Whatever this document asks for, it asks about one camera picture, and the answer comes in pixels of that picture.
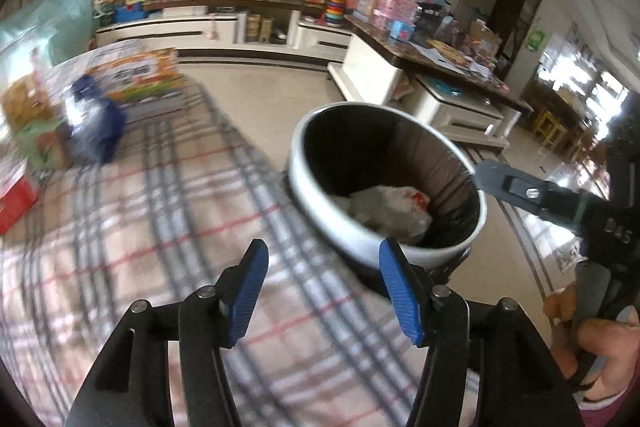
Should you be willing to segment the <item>person's right hand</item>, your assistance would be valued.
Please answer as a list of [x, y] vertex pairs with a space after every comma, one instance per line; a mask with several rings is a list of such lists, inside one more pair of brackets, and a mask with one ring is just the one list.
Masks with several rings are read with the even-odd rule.
[[582, 322], [575, 335], [565, 330], [573, 320], [577, 306], [575, 285], [555, 291], [544, 300], [544, 315], [556, 321], [552, 331], [551, 353], [565, 377], [577, 371], [576, 349], [605, 357], [605, 367], [584, 398], [599, 402], [626, 391], [636, 373], [639, 356], [639, 317], [631, 308], [626, 323], [589, 319]]

